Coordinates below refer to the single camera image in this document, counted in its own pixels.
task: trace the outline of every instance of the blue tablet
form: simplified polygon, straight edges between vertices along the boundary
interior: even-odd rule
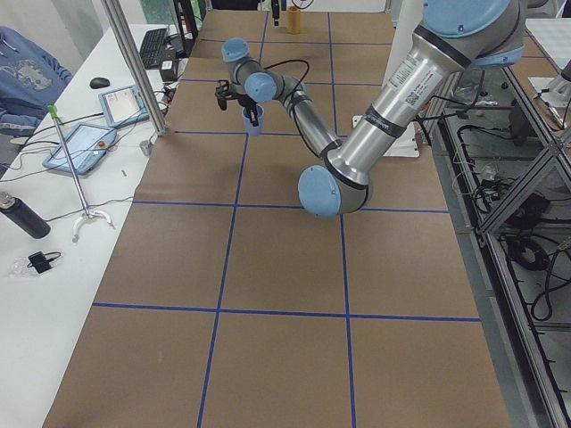
[[[65,141],[78,174],[84,175],[93,169],[115,144],[116,136],[115,128],[100,127],[91,123],[79,123],[73,128],[65,137]],[[61,144],[44,160],[43,165],[48,169],[71,172]]]
[[[107,125],[112,128],[121,128],[149,118],[137,85],[99,94],[99,101]]]

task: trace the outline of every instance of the computer mouse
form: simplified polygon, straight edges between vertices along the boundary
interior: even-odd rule
[[[111,84],[108,78],[92,78],[89,87],[99,89],[100,87],[108,87]]]

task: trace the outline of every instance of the water bottle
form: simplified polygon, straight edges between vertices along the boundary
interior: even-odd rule
[[[50,232],[48,225],[21,199],[6,192],[0,192],[0,211],[19,227],[24,229],[32,238],[43,238]]]

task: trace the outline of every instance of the cup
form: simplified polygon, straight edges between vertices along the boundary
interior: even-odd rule
[[[248,116],[248,111],[244,107],[242,109],[242,119],[244,120],[244,126],[246,127],[246,132],[249,136],[258,136],[261,134],[262,129],[264,128],[264,109],[261,105],[256,105],[256,109],[258,110],[258,126],[255,127],[250,122],[250,116]]]

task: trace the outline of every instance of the keyboard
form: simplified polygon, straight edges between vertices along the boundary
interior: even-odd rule
[[[161,52],[168,34],[167,29],[151,29],[145,33],[139,54],[146,69],[159,68]]]

